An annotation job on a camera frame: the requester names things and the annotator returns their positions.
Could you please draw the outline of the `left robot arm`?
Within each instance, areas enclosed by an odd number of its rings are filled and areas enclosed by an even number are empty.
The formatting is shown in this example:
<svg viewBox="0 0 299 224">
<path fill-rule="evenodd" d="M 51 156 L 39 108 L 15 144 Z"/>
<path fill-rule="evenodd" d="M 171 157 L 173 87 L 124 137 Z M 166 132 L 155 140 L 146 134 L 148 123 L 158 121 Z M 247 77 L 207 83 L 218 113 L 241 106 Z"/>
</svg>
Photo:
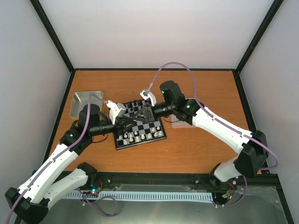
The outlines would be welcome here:
<svg viewBox="0 0 299 224">
<path fill-rule="evenodd" d="M 92 144 L 94 136 L 124 132 L 126 126 L 136 123 L 135 115 L 126 116 L 123 104 L 108 102 L 107 117 L 95 104 L 85 105 L 60 139 L 51 156 L 18 188 L 10 187 L 5 198 L 24 222 L 38 224 L 50 208 L 66 194 L 80 188 L 92 188 L 97 182 L 97 169 L 83 162 L 69 175 L 58 180 L 63 170 Z"/>
</svg>

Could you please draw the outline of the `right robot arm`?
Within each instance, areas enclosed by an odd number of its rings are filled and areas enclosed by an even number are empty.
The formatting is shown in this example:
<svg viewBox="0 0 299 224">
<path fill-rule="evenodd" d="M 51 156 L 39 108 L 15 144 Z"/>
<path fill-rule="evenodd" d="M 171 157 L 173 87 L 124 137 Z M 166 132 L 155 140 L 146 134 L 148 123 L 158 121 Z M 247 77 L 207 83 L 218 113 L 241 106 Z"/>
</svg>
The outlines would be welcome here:
<svg viewBox="0 0 299 224">
<path fill-rule="evenodd" d="M 212 169 L 210 173 L 212 184 L 217 185 L 239 176 L 253 178 L 262 170 L 269 156 L 264 149 L 266 137 L 263 132 L 253 133 L 231 124 L 197 99 L 186 98 L 179 85 L 172 80 L 162 83 L 160 91 L 164 97 L 161 103 L 157 103 L 154 94 L 149 90 L 140 92 L 144 100 L 150 101 L 150 104 L 141 110 L 145 114 L 145 121 L 174 115 L 178 120 L 214 135 L 237 153 L 236 157 L 219 163 Z"/>
</svg>

